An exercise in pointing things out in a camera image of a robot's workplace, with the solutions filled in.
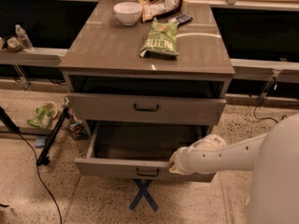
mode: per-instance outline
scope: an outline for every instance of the green cloth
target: green cloth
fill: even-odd
[[[37,113],[36,119],[27,120],[27,124],[38,128],[48,129],[53,117],[53,112],[47,109],[45,106],[42,106],[36,109],[36,113]]]

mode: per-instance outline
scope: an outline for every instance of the dresser top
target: dresser top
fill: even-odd
[[[178,28],[179,56],[161,59],[139,56],[151,21],[123,25],[113,11],[117,3],[108,0],[98,3],[60,63],[62,71],[233,76],[234,69],[209,5],[184,3],[180,13],[193,17],[193,20]],[[158,19],[158,22],[167,22],[178,14]]]

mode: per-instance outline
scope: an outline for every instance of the small object on counter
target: small object on counter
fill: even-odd
[[[18,36],[19,40],[25,51],[34,51],[34,47],[31,44],[31,41],[25,31],[19,24],[16,25],[16,35]]]
[[[16,47],[18,47],[20,45],[20,41],[19,39],[17,39],[16,37],[11,37],[8,41],[7,41],[7,48],[8,49],[15,49]]]
[[[166,17],[180,11],[183,0],[138,0],[142,5],[142,21]]]
[[[21,41],[16,36],[0,37],[0,50],[18,52],[22,49]]]
[[[178,26],[185,24],[189,21],[192,21],[192,17],[187,16],[185,14],[181,14],[176,16],[175,18],[169,19],[168,22],[175,22]]]
[[[114,6],[116,17],[127,26],[134,25],[141,16],[142,6],[135,2],[123,2]]]
[[[147,52],[167,56],[178,56],[177,52],[177,31],[176,23],[159,23],[154,19],[147,40],[143,44],[139,55],[145,57]]]

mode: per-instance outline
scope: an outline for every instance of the bag of chips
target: bag of chips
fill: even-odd
[[[142,5],[142,21],[169,16],[180,11],[183,0],[138,0]]]
[[[139,51],[139,55],[145,57],[147,53],[154,53],[178,56],[177,30],[178,24],[175,22],[159,23],[157,19],[154,19],[150,27],[148,38]]]

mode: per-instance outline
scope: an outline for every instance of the floor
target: floor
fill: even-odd
[[[21,84],[0,82],[0,106],[18,125],[33,118],[36,107],[51,100],[62,107],[66,88],[33,84],[20,91]],[[227,106],[213,133],[228,144],[266,133],[271,119],[254,117],[256,97],[227,95]],[[281,120],[299,110],[298,100],[269,98],[256,109],[256,116]],[[33,146],[35,136],[25,136]],[[59,205],[63,223],[211,223],[243,224],[252,172],[218,172],[211,183],[152,181],[148,191],[158,204],[153,211],[142,198],[129,209],[138,193],[134,180],[81,176],[74,159],[84,157],[88,141],[75,141],[60,130],[50,150],[50,164],[39,167],[42,180]],[[37,155],[40,148],[35,148]],[[57,208],[36,171],[34,153],[16,135],[0,133],[0,223],[59,223]]]

